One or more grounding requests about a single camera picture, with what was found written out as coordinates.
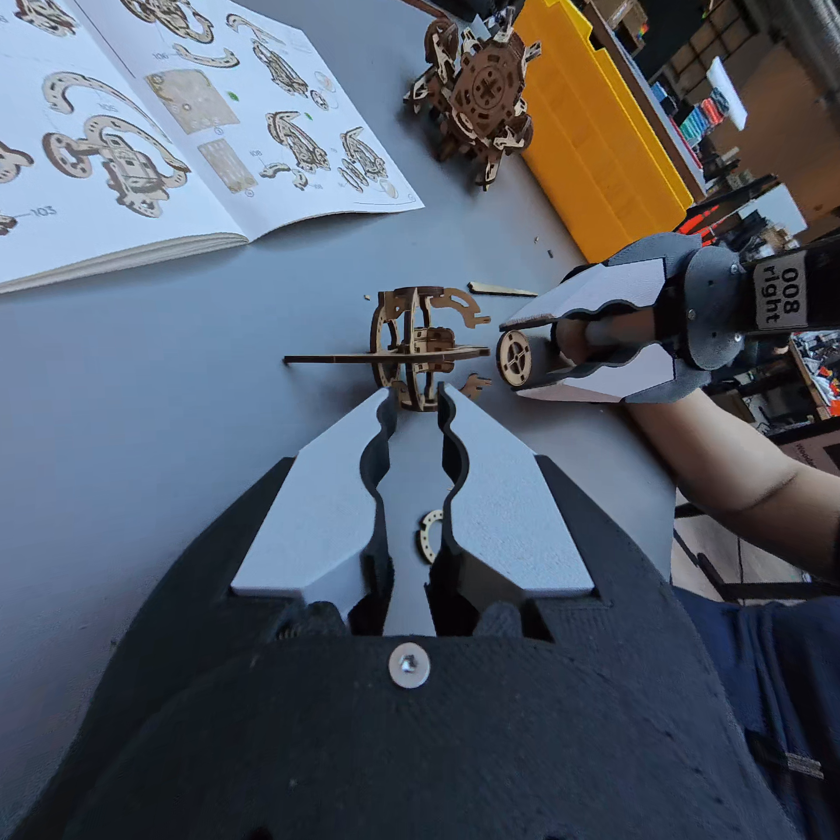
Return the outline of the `person's right hand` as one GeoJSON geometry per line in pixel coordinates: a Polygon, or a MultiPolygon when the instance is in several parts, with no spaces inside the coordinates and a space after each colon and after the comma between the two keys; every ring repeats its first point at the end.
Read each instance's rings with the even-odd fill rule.
{"type": "Polygon", "coordinates": [[[586,338],[589,325],[587,321],[569,318],[561,318],[555,323],[554,342],[569,364],[583,364],[595,352],[586,338]]]}

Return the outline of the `stack of coloured boxes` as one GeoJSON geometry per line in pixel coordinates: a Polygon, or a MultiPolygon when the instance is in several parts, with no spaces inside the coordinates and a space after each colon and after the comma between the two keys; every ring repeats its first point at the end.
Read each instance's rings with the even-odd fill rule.
{"type": "Polygon", "coordinates": [[[730,112],[726,96],[717,87],[713,87],[710,96],[702,99],[688,115],[678,123],[678,131],[686,145],[698,151],[700,143],[718,125],[723,123],[730,112]]]}

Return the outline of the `brown printed cardboard box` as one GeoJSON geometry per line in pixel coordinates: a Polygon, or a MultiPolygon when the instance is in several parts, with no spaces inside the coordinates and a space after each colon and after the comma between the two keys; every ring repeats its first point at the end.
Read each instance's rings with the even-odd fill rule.
{"type": "Polygon", "coordinates": [[[784,432],[776,444],[792,459],[839,476],[839,416],[784,432]]]}

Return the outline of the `horseshoe wooden part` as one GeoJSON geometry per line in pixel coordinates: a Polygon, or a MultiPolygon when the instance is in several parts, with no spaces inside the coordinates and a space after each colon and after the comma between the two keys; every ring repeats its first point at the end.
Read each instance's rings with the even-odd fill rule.
{"type": "Polygon", "coordinates": [[[443,543],[444,511],[435,509],[421,517],[416,531],[417,549],[429,566],[434,564],[443,543]]]}

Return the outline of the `person's navy clothing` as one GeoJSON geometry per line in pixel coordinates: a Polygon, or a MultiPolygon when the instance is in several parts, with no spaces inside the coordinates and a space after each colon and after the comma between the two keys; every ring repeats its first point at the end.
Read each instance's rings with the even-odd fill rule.
{"type": "Polygon", "coordinates": [[[676,587],[753,758],[805,838],[839,837],[839,599],[732,605],[676,587]]]}

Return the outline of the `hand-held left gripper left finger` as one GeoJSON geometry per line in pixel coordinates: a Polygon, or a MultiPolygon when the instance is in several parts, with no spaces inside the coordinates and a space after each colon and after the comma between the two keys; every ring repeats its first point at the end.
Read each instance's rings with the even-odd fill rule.
{"type": "Polygon", "coordinates": [[[327,602],[353,633],[383,633],[394,570],[377,487],[396,419],[396,393],[383,387],[300,450],[231,582],[234,594],[327,602]]]}

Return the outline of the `small wooden model assembly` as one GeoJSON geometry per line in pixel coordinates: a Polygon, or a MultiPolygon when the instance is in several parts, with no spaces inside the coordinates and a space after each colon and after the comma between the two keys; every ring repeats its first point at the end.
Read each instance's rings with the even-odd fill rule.
{"type": "Polygon", "coordinates": [[[452,329],[433,325],[434,309],[456,311],[468,329],[490,323],[470,294],[442,287],[380,291],[371,322],[374,379],[395,390],[401,408],[415,413],[437,411],[436,374],[451,372],[457,361],[489,354],[478,346],[457,345],[452,329]]]}

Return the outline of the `spoked wooden wheel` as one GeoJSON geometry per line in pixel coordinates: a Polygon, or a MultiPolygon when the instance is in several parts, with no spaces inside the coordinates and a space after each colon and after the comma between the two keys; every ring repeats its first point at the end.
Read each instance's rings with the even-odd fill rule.
{"type": "Polygon", "coordinates": [[[527,336],[518,330],[504,332],[497,342],[496,360],[505,383],[513,389],[525,386],[532,372],[532,352],[527,336]]]}

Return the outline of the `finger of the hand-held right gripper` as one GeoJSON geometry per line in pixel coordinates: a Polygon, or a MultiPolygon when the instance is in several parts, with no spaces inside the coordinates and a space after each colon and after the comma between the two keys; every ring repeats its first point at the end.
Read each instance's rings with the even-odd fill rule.
{"type": "Polygon", "coordinates": [[[619,403],[675,378],[674,358],[659,343],[650,343],[620,364],[587,363],[547,371],[515,393],[543,402],[619,403]]]}
{"type": "Polygon", "coordinates": [[[649,308],[665,281],[663,257],[615,266],[597,264],[532,299],[502,322],[499,331],[538,328],[575,313],[597,316],[613,304],[633,311],[649,308]]]}

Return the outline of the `yellow storage bin stack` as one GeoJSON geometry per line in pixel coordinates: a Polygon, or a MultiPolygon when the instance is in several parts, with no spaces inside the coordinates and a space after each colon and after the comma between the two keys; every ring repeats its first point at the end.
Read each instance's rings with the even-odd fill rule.
{"type": "Polygon", "coordinates": [[[523,156],[589,263],[671,231],[693,203],[613,58],[572,2],[526,2],[518,35],[539,41],[524,97],[533,137],[523,156]]]}

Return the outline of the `large wooden mechanical model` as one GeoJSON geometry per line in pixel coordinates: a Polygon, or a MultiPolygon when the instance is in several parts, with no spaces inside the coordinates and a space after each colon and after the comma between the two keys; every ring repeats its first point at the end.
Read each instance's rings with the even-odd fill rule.
{"type": "Polygon", "coordinates": [[[427,68],[403,97],[415,113],[427,108],[438,126],[439,161],[459,153],[481,164],[475,183],[483,191],[497,179],[502,159],[523,153],[532,141],[522,94],[528,65],[542,46],[527,45],[516,32],[521,8],[508,5],[463,28],[438,11],[424,36],[427,68]]]}

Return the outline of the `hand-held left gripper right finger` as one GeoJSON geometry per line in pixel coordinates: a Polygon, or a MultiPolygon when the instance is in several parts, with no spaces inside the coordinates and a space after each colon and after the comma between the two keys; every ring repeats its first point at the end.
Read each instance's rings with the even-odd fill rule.
{"type": "Polygon", "coordinates": [[[587,597],[595,583],[537,455],[458,389],[440,384],[441,545],[429,572],[437,634],[472,634],[496,603],[587,597]]]}

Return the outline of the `open instruction booklet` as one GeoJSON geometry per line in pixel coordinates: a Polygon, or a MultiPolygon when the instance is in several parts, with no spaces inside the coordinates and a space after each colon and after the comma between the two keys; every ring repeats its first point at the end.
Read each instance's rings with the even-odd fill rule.
{"type": "Polygon", "coordinates": [[[236,2],[2,2],[1,291],[417,191],[299,29],[236,2]]]}

